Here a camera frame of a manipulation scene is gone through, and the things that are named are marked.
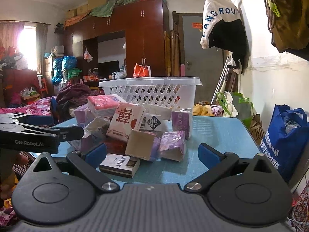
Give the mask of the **black white Kent box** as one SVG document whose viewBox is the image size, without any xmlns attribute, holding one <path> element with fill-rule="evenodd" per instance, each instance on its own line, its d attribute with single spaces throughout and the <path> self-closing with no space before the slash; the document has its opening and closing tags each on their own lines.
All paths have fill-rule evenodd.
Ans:
<svg viewBox="0 0 309 232">
<path fill-rule="evenodd" d="M 107 154 L 106 158 L 100 163 L 99 169 L 104 173 L 132 179 L 139 166 L 140 160 L 138 158 L 119 154 Z"/>
</svg>

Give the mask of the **purple D3 medicine box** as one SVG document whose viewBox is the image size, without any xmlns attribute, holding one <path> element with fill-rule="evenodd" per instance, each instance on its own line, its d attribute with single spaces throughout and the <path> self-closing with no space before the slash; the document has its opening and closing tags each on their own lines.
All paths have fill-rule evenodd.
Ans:
<svg viewBox="0 0 309 232">
<path fill-rule="evenodd" d="M 191 109 L 181 109 L 171 112 L 173 131 L 184 131 L 185 139 L 189 140 L 192 134 L 193 114 Z"/>
</svg>

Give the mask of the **pink floral bed cover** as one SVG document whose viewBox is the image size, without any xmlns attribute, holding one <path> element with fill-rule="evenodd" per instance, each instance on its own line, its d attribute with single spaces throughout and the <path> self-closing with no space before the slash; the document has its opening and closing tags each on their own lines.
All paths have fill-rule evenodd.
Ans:
<svg viewBox="0 0 309 232">
<path fill-rule="evenodd" d="M 24 113 L 36 116 L 51 116 L 51 100 L 55 100 L 56 97 L 47 97 L 39 99 L 30 105 L 23 107 L 13 107 L 13 108 L 2 108 L 0 109 L 1 114 L 11 114 L 11 113 Z"/>
</svg>

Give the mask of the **blue shopping bag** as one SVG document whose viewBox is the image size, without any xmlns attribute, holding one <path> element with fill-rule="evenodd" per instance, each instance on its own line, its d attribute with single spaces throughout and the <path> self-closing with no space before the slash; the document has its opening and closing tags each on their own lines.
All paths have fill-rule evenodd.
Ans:
<svg viewBox="0 0 309 232">
<path fill-rule="evenodd" d="M 307 142 L 306 112 L 288 105 L 275 105 L 259 149 L 286 183 L 292 178 Z"/>
</svg>

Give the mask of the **pink tissue pack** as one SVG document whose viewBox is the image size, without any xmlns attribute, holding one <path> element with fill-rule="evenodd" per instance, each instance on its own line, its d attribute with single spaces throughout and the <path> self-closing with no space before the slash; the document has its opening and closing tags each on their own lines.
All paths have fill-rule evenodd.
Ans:
<svg viewBox="0 0 309 232">
<path fill-rule="evenodd" d="M 96 95 L 87 98 L 87 105 L 95 117 L 112 117 L 120 102 L 126 102 L 116 94 Z"/>
</svg>

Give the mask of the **green white tote bag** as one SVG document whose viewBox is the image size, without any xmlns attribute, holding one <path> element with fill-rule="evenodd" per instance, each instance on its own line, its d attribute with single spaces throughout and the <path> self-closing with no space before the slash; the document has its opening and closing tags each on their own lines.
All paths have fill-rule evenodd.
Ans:
<svg viewBox="0 0 309 232">
<path fill-rule="evenodd" d="M 254 117 L 254 105 L 248 97 L 238 92 L 218 92 L 217 101 L 223 109 L 224 117 L 237 118 L 247 129 Z"/>
</svg>

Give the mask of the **purple wrapped tissue pack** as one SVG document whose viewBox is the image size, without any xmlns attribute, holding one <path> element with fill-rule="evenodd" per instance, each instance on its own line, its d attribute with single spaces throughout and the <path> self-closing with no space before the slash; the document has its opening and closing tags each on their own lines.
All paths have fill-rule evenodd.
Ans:
<svg viewBox="0 0 309 232">
<path fill-rule="evenodd" d="M 163 159 L 181 162 L 185 154 L 185 131 L 164 132 L 161 137 L 158 156 Z"/>
</svg>

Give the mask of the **beige cardboard box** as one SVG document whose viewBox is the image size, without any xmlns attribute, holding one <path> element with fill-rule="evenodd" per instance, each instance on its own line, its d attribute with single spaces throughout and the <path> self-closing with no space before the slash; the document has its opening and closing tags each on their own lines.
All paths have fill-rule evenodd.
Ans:
<svg viewBox="0 0 309 232">
<path fill-rule="evenodd" d="M 155 161 L 156 149 L 154 144 L 156 138 L 157 136 L 152 132 L 132 130 L 128 138 L 125 155 L 146 161 Z"/>
</svg>

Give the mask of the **white red Chinese character box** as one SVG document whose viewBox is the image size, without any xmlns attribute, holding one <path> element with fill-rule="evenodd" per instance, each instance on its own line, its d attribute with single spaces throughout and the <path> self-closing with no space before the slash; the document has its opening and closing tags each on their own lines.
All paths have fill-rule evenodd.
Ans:
<svg viewBox="0 0 309 232">
<path fill-rule="evenodd" d="M 140 129 L 145 111 L 142 105 L 120 102 L 106 135 L 127 142 L 131 131 Z"/>
</svg>

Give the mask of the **black white diamond logo box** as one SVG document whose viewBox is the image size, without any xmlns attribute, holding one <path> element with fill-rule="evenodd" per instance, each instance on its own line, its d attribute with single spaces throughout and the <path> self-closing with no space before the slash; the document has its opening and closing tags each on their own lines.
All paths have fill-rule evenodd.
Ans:
<svg viewBox="0 0 309 232">
<path fill-rule="evenodd" d="M 167 126 L 161 115 L 145 113 L 140 130 L 165 132 L 167 130 Z"/>
</svg>

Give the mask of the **white plastic laundry basket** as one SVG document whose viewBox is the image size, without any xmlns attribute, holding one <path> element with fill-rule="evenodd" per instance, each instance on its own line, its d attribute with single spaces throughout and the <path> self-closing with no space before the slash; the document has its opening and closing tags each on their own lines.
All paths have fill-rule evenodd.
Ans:
<svg viewBox="0 0 309 232">
<path fill-rule="evenodd" d="M 129 103 L 170 109 L 191 108 L 200 85 L 198 77 L 123 78 L 99 83 L 106 95 L 116 94 Z"/>
</svg>

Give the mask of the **dark red wooden wardrobe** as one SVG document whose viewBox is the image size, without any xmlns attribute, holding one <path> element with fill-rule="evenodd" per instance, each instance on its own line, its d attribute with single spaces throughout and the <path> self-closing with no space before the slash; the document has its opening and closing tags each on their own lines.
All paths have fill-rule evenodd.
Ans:
<svg viewBox="0 0 309 232">
<path fill-rule="evenodd" d="M 127 76 L 138 64 L 151 68 L 154 77 L 166 72 L 165 36 L 169 33 L 169 11 L 163 0 L 145 0 L 114 8 L 111 17 L 87 15 L 68 26 L 63 35 L 65 54 L 77 58 L 87 74 L 98 64 L 98 43 L 112 34 L 124 33 Z"/>
</svg>

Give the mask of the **grey door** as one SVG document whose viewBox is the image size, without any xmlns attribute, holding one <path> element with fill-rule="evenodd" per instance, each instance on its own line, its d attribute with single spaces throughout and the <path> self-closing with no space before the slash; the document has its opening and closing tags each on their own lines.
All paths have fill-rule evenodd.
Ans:
<svg viewBox="0 0 309 232">
<path fill-rule="evenodd" d="M 201 81 L 201 85 L 196 87 L 196 103 L 211 101 L 224 65 L 222 49 L 203 49 L 200 44 L 202 19 L 198 14 L 182 16 L 185 74 L 187 77 L 198 77 Z"/>
</svg>

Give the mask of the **orange white plastic bag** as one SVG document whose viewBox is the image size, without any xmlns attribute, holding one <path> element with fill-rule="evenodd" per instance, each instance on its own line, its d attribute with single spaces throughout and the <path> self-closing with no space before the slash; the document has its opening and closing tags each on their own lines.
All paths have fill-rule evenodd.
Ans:
<svg viewBox="0 0 309 232">
<path fill-rule="evenodd" d="M 151 68 L 147 65 L 135 64 L 134 73 L 132 75 L 134 78 L 147 78 L 151 77 Z"/>
</svg>

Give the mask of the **brown hanging bag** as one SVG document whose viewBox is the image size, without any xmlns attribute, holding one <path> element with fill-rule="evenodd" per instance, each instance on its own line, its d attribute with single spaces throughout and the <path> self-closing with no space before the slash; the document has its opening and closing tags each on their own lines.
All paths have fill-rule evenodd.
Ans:
<svg viewBox="0 0 309 232">
<path fill-rule="evenodd" d="M 272 45 L 308 60 L 308 0 L 265 0 L 265 7 Z"/>
</svg>

